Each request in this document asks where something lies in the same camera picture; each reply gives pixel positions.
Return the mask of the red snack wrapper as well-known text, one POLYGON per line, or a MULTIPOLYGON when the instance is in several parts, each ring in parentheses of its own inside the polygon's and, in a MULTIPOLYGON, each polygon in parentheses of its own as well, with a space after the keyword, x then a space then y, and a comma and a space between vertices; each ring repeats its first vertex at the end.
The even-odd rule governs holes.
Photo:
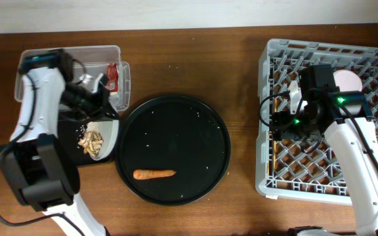
POLYGON ((108 64, 106 68, 106 76, 108 82, 106 83, 106 88, 110 91, 110 94, 116 94, 119 90, 118 79, 119 74, 117 72, 117 64, 108 64))

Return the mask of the grey plate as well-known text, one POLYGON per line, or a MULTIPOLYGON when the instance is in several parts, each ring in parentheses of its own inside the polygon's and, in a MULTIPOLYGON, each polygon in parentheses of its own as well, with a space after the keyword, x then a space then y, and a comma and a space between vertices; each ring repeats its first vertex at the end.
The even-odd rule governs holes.
POLYGON ((119 120, 91 121, 87 123, 86 131, 97 131, 103 139, 100 151, 95 157, 92 157, 92 159, 95 161, 107 159, 116 145, 119 132, 119 120))

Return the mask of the food scraps and rice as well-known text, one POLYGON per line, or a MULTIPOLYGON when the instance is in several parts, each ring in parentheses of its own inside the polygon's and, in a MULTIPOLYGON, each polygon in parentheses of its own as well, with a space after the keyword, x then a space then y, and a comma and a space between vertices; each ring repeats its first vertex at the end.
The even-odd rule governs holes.
POLYGON ((104 139, 101 135, 99 124, 97 122, 89 122, 86 125, 81 125, 79 131, 81 134, 77 139, 77 146, 91 159, 100 159, 99 155, 104 139))

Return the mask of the orange carrot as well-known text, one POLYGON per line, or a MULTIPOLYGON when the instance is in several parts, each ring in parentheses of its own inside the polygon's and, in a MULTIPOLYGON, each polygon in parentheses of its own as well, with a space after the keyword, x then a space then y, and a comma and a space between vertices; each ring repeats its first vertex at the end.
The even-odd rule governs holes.
POLYGON ((168 178, 175 175, 177 172, 174 170, 146 170, 137 169, 133 172, 135 180, 151 180, 155 178, 168 178))

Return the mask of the wooden chopstick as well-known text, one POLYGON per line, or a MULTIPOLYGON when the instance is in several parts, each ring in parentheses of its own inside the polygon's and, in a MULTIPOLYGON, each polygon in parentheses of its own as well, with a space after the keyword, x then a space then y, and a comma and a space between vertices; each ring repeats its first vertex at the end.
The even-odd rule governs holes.
MULTIPOLYGON (((278 110, 278 99, 274 99, 273 101, 273 112, 276 113, 277 110, 278 110)), ((277 152, 277 148, 276 148, 276 141, 273 140, 272 141, 272 174, 274 173, 274 171, 276 170, 276 152, 277 152)))

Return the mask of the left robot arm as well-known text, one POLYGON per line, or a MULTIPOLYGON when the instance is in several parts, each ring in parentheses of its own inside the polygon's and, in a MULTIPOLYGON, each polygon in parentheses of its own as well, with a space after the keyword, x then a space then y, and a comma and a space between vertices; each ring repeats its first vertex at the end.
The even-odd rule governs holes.
POLYGON ((110 103, 108 77, 83 73, 74 78, 77 60, 63 49, 27 56, 18 68, 23 82, 20 115, 6 145, 0 169, 16 200, 52 219, 66 235, 107 235, 80 195, 76 164, 58 133, 60 121, 96 123, 102 139, 82 146, 95 159, 109 157, 117 143, 119 115, 110 103))

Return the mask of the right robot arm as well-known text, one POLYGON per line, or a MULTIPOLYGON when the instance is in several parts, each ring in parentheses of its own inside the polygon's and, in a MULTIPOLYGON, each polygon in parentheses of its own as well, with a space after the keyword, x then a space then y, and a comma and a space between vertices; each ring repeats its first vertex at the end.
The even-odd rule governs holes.
POLYGON ((325 140, 340 164, 357 235, 378 235, 378 143, 375 118, 354 72, 310 66, 282 96, 290 109, 270 118, 273 139, 325 140))

